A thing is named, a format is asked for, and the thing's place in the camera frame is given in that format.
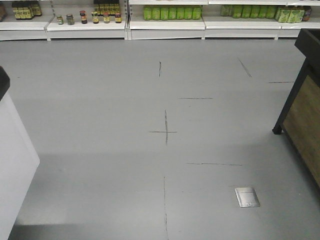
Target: wooden panel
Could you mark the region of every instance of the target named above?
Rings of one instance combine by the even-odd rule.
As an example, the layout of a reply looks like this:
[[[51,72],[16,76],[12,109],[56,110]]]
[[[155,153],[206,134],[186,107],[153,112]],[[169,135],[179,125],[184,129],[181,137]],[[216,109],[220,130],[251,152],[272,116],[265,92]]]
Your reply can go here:
[[[320,87],[307,76],[283,122],[320,186]]]

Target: bottle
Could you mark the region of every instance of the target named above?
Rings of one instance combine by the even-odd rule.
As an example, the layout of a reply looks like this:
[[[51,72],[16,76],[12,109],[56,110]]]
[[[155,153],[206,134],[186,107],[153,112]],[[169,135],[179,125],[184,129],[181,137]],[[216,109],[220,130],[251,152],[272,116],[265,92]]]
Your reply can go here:
[[[31,20],[32,19],[32,15],[31,15],[31,11],[30,11],[30,8],[29,8],[29,4],[27,2],[23,3],[23,11],[24,11],[24,14],[25,14],[25,18],[27,20]]]
[[[82,24],[87,24],[87,15],[86,15],[86,11],[82,10],[80,11],[80,17],[81,17],[81,23]]]
[[[109,14],[114,16],[116,14],[115,11],[115,1],[114,0],[109,0],[109,8],[110,8],[110,12]]]
[[[160,19],[163,21],[168,20],[169,17],[169,8],[167,6],[162,6],[160,9]]]
[[[103,13],[103,22],[104,22],[105,24],[110,23],[109,13],[108,13],[108,12]]]
[[[26,13],[24,11],[24,6],[23,6],[23,3],[21,1],[18,2],[18,11],[20,13],[20,19],[21,20],[26,20]]]
[[[160,7],[154,6],[152,8],[152,19],[153,20],[160,20]]]
[[[120,3],[119,0],[114,0],[114,13],[120,13]]]
[[[278,22],[286,23],[288,21],[289,15],[290,15],[290,9],[287,6],[282,8]]]
[[[274,15],[274,19],[275,20],[279,20],[280,18],[280,14],[281,14],[281,10],[284,8],[284,6],[278,6],[277,10],[276,10],[276,13]]]
[[[303,9],[304,9],[304,15],[303,15],[302,21],[306,22],[310,19],[312,9],[311,9],[311,6],[304,6]]]
[[[250,18],[251,19],[256,19],[258,17],[259,11],[260,11],[260,6],[259,5],[252,5]]]
[[[184,20],[191,20],[192,19],[192,11],[193,8],[190,5],[184,7]]]
[[[242,5],[234,5],[233,6],[233,12],[232,12],[232,17],[234,19],[239,19],[241,18],[241,14],[242,14],[242,9],[243,9],[243,6]]]
[[[97,12],[97,14],[100,14],[100,6],[98,0],[93,0],[93,6],[94,6],[94,12]]]
[[[122,22],[120,12],[116,12],[116,13],[114,14],[114,20],[115,20],[115,23],[116,23],[116,24],[120,24],[120,23]]]
[[[185,18],[185,8],[184,6],[177,6],[176,8],[176,19],[177,20],[182,20]]]
[[[194,6],[192,10],[192,20],[201,19],[202,8],[200,5]]]
[[[258,18],[259,19],[266,18],[267,10],[268,10],[268,6],[267,5],[261,5],[260,6],[260,11],[259,11],[259,14],[258,14]]]
[[[59,25],[64,24],[64,18],[62,17],[62,15],[57,15],[56,21],[58,22]]]
[[[72,14],[66,15],[66,21],[68,22],[68,25],[75,25],[74,16]]]
[[[295,22],[296,22],[296,23],[301,23],[302,18],[303,18],[304,15],[305,15],[305,10],[304,10],[304,7],[303,7],[303,6],[299,6],[299,7],[298,7],[298,10],[299,10],[299,14],[298,14]]]
[[[252,9],[251,5],[243,5],[241,17],[243,19],[250,18],[251,9]]]
[[[231,5],[226,5],[226,4],[221,5],[220,16],[227,17],[229,15],[230,6]]]
[[[228,16],[231,17],[233,12],[234,12],[234,5],[230,5]]]
[[[290,10],[290,15],[289,15],[289,18],[287,20],[287,22],[289,24],[294,24],[297,20],[299,16],[299,9],[298,9],[298,6],[294,6],[293,8],[291,8]]]
[[[39,5],[39,2],[38,1],[32,1],[32,2],[33,2],[32,8],[33,8],[34,15],[36,17],[41,17],[42,11],[41,11],[41,7]]]
[[[177,7],[169,6],[169,20],[176,20],[176,19],[177,19]]]
[[[93,12],[91,12],[91,15],[92,15],[93,24],[98,24],[99,23],[98,12],[97,11],[93,11]]]
[[[13,1],[11,6],[12,6],[12,9],[13,9],[13,13],[14,13],[15,19],[16,20],[21,20],[20,12],[18,10],[18,3],[16,1]]]
[[[146,5],[143,7],[143,19],[148,21],[152,19],[152,7]]]
[[[274,19],[277,12],[277,6],[275,5],[269,5],[266,9],[266,19]]]

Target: gray floor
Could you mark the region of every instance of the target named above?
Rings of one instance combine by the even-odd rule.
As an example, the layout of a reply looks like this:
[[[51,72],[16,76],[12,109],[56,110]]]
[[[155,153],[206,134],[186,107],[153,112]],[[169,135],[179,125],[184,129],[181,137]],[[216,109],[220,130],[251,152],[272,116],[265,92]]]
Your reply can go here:
[[[0,55],[41,161],[11,240],[319,239],[318,190],[271,132],[304,60],[293,40],[8,41]],[[245,186],[261,207],[239,207]]]

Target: green packaged drink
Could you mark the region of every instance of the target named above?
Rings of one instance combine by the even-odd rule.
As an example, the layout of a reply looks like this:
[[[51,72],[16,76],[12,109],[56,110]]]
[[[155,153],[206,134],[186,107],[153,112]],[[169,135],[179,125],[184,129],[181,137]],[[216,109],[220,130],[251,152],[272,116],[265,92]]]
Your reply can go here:
[[[221,5],[220,15],[223,17],[229,16],[230,5]]]
[[[278,6],[278,8],[276,9],[276,13],[275,13],[275,16],[274,16],[274,19],[275,20],[279,20],[279,18],[280,18],[280,14],[281,14],[281,9],[283,9],[284,8],[284,6]]]
[[[299,15],[299,9],[297,6],[294,6],[294,8],[290,10],[290,15],[287,22],[289,24],[294,24],[298,18],[298,15]]]
[[[268,6],[267,5],[261,5],[260,6],[260,11],[259,11],[259,14],[258,14],[258,18],[260,18],[260,19],[266,18],[267,10],[268,10]]]
[[[299,14],[298,14],[298,17],[295,20],[295,22],[296,23],[301,23],[304,15],[305,15],[305,10],[304,10],[303,6],[298,7],[298,9],[299,9]]]
[[[251,9],[252,9],[251,5],[243,5],[241,17],[243,19],[250,18]]]
[[[185,8],[183,6],[178,6],[176,8],[176,19],[182,20],[185,18]]]
[[[252,5],[250,18],[256,19],[258,17],[259,11],[260,11],[259,5]]]
[[[197,5],[193,7],[192,10],[192,19],[193,20],[200,20],[201,19],[201,6]]]
[[[169,7],[169,20],[177,19],[177,8],[175,6]]]
[[[234,5],[233,6],[233,10],[232,10],[232,17],[234,19],[239,19],[241,18],[241,14],[242,14],[242,5]]]
[[[153,7],[152,8],[152,19],[153,20],[160,20],[160,7]]]
[[[184,19],[185,20],[191,20],[192,19],[192,6],[185,6],[184,7]]]
[[[163,21],[169,18],[169,8],[167,6],[162,6],[160,10],[160,19]]]
[[[230,5],[230,9],[229,9],[229,14],[228,14],[228,16],[232,16],[232,13],[233,13],[233,11],[234,11],[234,5]]]
[[[286,23],[288,21],[289,15],[290,15],[290,9],[288,7],[282,8],[278,22]]]
[[[144,20],[151,20],[152,19],[152,7],[144,6],[144,8],[143,8],[143,18],[144,18]]]
[[[266,10],[265,18],[266,19],[274,19],[275,15],[276,15],[276,12],[277,12],[277,6],[269,5],[267,10]]]

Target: black metal frame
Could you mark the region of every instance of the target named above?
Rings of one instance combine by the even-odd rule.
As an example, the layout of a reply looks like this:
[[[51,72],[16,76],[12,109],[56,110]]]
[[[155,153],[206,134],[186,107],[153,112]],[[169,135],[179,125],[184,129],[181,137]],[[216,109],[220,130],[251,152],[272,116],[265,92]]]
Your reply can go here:
[[[4,68],[0,66],[0,101],[10,87],[10,78]]]
[[[312,80],[320,87],[320,80],[319,80],[320,77],[315,72],[313,67],[310,65],[309,61],[307,59],[305,59],[303,65],[301,67],[301,70],[295,80],[295,83],[289,93],[289,96],[283,106],[283,109],[280,113],[280,116],[279,116],[278,120],[276,121],[274,128],[272,129],[272,132],[274,134],[279,135],[282,133],[282,130],[284,130],[282,123],[284,122],[285,118],[287,117],[287,114],[291,108],[291,105],[293,104],[294,100],[296,99],[298,92],[300,91],[300,88],[308,75],[310,75]]]

